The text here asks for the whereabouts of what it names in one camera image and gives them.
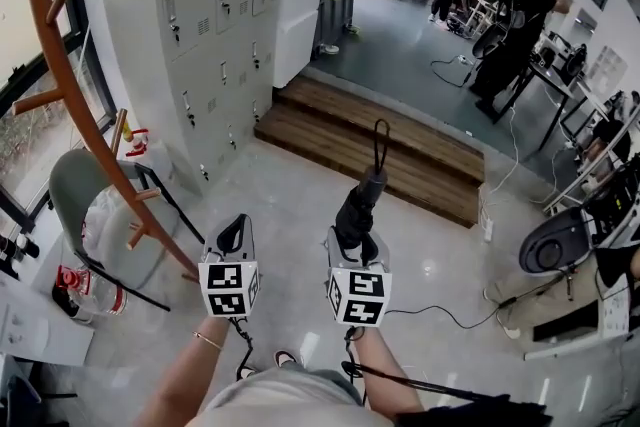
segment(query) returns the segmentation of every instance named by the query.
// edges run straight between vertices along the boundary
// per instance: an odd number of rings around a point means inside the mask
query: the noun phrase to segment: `wooden step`
[[[370,136],[322,117],[274,104],[255,126],[258,139],[360,179],[374,161]],[[465,228],[478,222],[478,190],[430,162],[389,148],[386,192]]]
[[[428,160],[433,166],[476,187],[484,182],[481,152],[364,98],[298,76],[277,92],[276,101],[363,135],[372,134],[376,120],[384,118],[391,127],[390,146]]]

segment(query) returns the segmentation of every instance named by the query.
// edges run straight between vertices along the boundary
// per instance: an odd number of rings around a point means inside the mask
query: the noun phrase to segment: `plastic water bottle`
[[[127,306],[127,292],[85,266],[60,266],[58,283],[81,309],[95,315],[120,315]]]

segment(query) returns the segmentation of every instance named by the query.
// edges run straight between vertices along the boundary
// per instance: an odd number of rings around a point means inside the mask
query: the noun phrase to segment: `white tiled floor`
[[[501,174],[491,172],[495,162],[488,161],[487,167],[488,185],[495,185]],[[310,367],[337,369],[345,358],[344,329],[334,323],[324,298],[327,259],[322,242],[354,183],[255,141],[206,199],[187,208],[203,235],[233,214],[245,212],[252,218],[263,273],[262,290],[248,323],[256,366],[270,365],[276,348],[298,349],[307,332],[320,336]],[[374,218],[392,254],[391,308],[415,310],[438,304],[467,324],[490,313],[491,306],[482,299],[483,286],[488,279],[516,268],[514,255],[520,242],[543,219],[538,207],[516,199],[508,187],[509,183],[488,199],[495,220],[491,245],[483,243],[478,226],[466,230],[383,195]],[[197,260],[200,246],[193,236],[182,229],[178,239]],[[65,415],[72,427],[131,424],[163,370],[205,315],[198,287],[182,280],[180,273],[178,265],[167,258],[148,289],[171,304],[170,314],[131,300],[125,315],[106,318],[98,325],[86,367],[50,368],[59,391],[73,389],[80,395],[56,401],[55,414]],[[454,381],[458,388],[509,393],[514,400],[537,402],[549,378],[546,402],[549,413],[556,417],[554,425],[595,425],[607,407],[614,406],[609,412],[616,409],[623,386],[629,388],[627,405],[636,395],[638,363],[631,363],[638,360],[635,340],[622,349],[622,341],[615,341],[561,359],[524,362],[493,319],[464,331],[438,311],[394,314],[385,319],[382,332],[400,364],[416,379],[426,376],[439,384]],[[231,334],[210,396],[232,382],[244,351],[244,343]],[[592,376],[591,388],[578,412],[588,375]],[[429,393],[422,398],[426,407],[441,399]]]

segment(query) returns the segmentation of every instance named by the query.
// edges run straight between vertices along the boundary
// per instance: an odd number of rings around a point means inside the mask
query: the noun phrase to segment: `glossy floor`
[[[488,185],[495,185],[509,166],[509,161],[489,154]],[[310,367],[339,369],[345,359],[344,327],[333,321],[324,297],[323,241],[354,183],[255,141],[204,200],[194,200],[187,208],[203,233],[240,212],[252,218],[263,273],[248,323],[256,348],[252,363],[257,367],[270,366],[277,348],[299,349],[308,333],[319,336]],[[481,294],[485,283],[516,268],[514,255],[522,239],[542,220],[538,207],[511,193],[510,183],[488,201],[495,222],[491,244],[482,242],[478,226],[466,230],[383,195],[375,210],[375,228],[391,250],[392,308],[416,310],[438,304],[465,324],[491,312]],[[178,241],[194,261],[199,258],[200,245],[186,229]],[[180,271],[167,258],[149,285],[149,293],[171,304],[170,314],[132,299],[122,317],[96,323],[87,366],[47,367],[52,388],[79,394],[78,399],[50,401],[54,416],[65,416],[72,427],[132,423],[205,315],[199,288],[182,280]],[[636,396],[640,359],[635,341],[524,362],[494,319],[464,331],[438,311],[393,314],[384,320],[382,332],[400,364],[416,379],[426,377],[479,393],[509,393],[514,400],[532,402],[538,402],[548,379],[545,402],[556,426],[596,425],[607,408],[611,412],[621,404],[623,395],[625,404]],[[233,381],[244,352],[244,342],[230,334],[209,397]],[[587,379],[590,387],[583,401]],[[457,403],[426,392],[421,397],[426,407]]]
[[[436,76],[461,85],[470,68],[455,57],[465,55],[473,60],[473,42],[428,22],[429,13],[423,0],[355,0],[353,23],[360,33],[345,35],[338,43],[338,55],[322,55],[311,67],[399,100],[515,158],[511,114],[494,125],[475,107],[478,97]],[[506,97],[499,96],[496,107]],[[551,159],[565,140],[560,130],[555,130],[543,151],[536,150],[557,111],[552,102],[559,101],[553,89],[534,79],[516,102],[513,118],[520,160],[549,183],[554,181]],[[577,128],[581,121],[578,113],[570,126]],[[564,151],[556,156],[560,186],[575,178],[572,158]]]

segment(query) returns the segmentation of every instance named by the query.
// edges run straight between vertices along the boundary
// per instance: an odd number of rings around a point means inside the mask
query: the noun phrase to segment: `black pants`
[[[484,100],[493,102],[500,91],[506,89],[526,70],[528,51],[510,51],[508,47],[494,50],[480,64],[476,80],[471,86]]]
[[[449,8],[452,2],[453,0],[434,0],[433,4],[431,4],[431,14],[435,15],[439,11],[440,20],[444,22],[449,15]]]

